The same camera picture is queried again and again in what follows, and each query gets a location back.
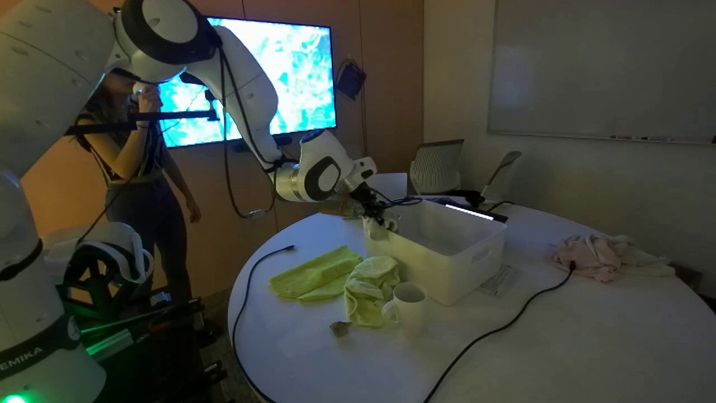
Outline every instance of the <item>monitor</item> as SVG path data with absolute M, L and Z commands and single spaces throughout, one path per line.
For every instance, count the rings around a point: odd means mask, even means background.
M 265 68 L 277 92 L 277 113 L 272 122 L 274 137 L 320 132 L 337 127 L 337 72 L 332 26 L 260 22 L 236 19 L 209 19 L 216 26 L 230 29 Z M 209 110 L 210 100 L 204 86 L 184 84 L 175 76 L 159 87 L 161 113 Z M 216 103 L 213 119 L 166 119 L 161 129 L 169 148 L 217 144 L 241 139 L 237 126 L 226 122 L 225 110 Z

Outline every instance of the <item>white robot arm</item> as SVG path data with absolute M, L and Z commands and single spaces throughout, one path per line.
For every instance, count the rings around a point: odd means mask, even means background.
M 87 0 L 4 0 L 0 5 L 0 400 L 94 400 L 104 369 L 79 333 L 41 260 L 19 178 L 68 132 L 104 76 L 126 69 L 147 84 L 182 72 L 204 81 L 239 126 L 247 146 L 294 202 L 338 191 L 372 217 L 382 214 L 366 180 L 372 159 L 349 159 L 332 132 L 302 142 L 290 161 L 269 137 L 276 90 L 247 48 L 213 29 L 185 0 L 126 0 L 111 16 Z

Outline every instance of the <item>white plastic bin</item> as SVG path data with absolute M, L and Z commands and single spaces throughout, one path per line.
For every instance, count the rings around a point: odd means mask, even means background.
M 362 220 L 370 255 L 403 262 L 403 276 L 442 304 L 455 304 L 499 274 L 507 223 L 420 202 L 385 212 L 397 223 L 385 230 Z

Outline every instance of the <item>yellow cloth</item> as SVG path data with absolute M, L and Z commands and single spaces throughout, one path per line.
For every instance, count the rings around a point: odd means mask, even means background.
M 362 257 L 357 255 L 351 248 L 338 247 L 295 268 L 290 268 L 287 274 L 272 277 L 269 287 L 281 300 L 332 300 L 343 293 L 349 274 L 357 264 L 360 264 L 360 260 Z
M 362 260 L 344 283 L 344 309 L 351 324 L 380 326 L 382 304 L 394 295 L 400 283 L 394 257 L 377 255 Z

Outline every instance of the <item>round table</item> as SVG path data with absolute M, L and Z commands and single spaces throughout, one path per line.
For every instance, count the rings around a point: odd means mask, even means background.
M 508 236 L 501 274 L 457 304 L 429 302 L 427 331 L 351 329 L 343 297 L 325 304 L 282 302 L 269 281 L 312 257 L 349 247 L 366 255 L 359 220 L 312 214 L 265 241 L 228 302 L 228 329 L 255 388 L 272 400 L 426 400 L 446 368 L 476 337 L 507 324 L 523 302 L 564 281 L 554 254 L 578 221 L 504 206 Z M 573 276 L 535 300 L 516 326 L 476 343 L 453 368 L 432 400 L 714 400 L 716 317 L 670 266 L 626 268 L 613 285 Z

